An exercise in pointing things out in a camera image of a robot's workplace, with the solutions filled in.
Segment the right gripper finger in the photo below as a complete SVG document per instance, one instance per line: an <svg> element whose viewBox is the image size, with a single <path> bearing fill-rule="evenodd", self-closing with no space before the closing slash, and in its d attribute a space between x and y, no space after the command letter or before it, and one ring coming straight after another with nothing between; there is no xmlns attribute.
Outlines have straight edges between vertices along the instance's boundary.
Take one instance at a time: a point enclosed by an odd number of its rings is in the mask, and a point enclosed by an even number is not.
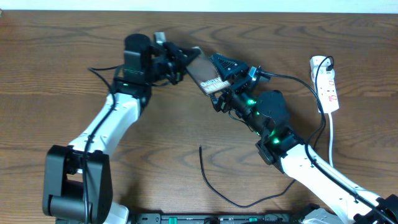
<svg viewBox="0 0 398 224"><path fill-rule="evenodd" d="M227 97L227 93L222 92L220 96L216 96L215 93L212 93L210 95L210 100L213 105L213 108L216 112L225 112L224 106L225 106L225 100Z"/></svg>
<svg viewBox="0 0 398 224"><path fill-rule="evenodd" d="M211 55L210 61L222 81L233 81L245 77L249 70L249 66L245 62L228 58L218 53Z"/></svg>

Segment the bronze Galaxy smartphone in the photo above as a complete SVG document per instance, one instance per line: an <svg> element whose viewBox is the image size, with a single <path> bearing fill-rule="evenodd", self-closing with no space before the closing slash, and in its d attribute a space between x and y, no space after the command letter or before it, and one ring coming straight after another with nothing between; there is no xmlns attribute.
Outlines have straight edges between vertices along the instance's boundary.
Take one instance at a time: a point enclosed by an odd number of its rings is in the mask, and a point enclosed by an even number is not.
<svg viewBox="0 0 398 224"><path fill-rule="evenodd" d="M199 47L194 47L193 49L199 50L200 54L187 66L187 72L203 94L210 96L213 93L228 88L231 84L229 81L221 79L217 69L202 49Z"/></svg>

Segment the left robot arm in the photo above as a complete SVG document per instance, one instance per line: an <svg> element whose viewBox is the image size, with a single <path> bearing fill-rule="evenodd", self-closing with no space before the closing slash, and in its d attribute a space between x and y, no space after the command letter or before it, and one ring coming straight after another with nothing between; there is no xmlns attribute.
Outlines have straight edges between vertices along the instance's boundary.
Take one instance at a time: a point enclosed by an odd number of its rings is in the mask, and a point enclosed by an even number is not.
<svg viewBox="0 0 398 224"><path fill-rule="evenodd" d="M45 158L42 210L56 223L128 223L129 209L113 200L110 158L141 116L160 81L176 85L198 58L198 47L168 42L163 32L150 39L124 40L124 62L113 67L101 111L67 146L53 145Z"/></svg>

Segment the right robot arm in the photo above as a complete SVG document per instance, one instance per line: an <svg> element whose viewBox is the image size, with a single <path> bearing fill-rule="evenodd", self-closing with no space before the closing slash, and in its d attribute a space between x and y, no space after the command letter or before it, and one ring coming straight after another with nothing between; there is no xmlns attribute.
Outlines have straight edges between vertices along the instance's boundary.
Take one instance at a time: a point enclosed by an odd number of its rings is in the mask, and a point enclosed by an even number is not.
<svg viewBox="0 0 398 224"><path fill-rule="evenodd" d="M397 196L382 198L368 191L324 161L289 124L289 112L282 93L252 92L261 78L273 73L249 67L242 61L213 54L211 62L222 81L231 85L221 95L211 96L216 111L234 111L259 135L256 143L263 161L297 180L321 199L343 223L397 223Z"/></svg>

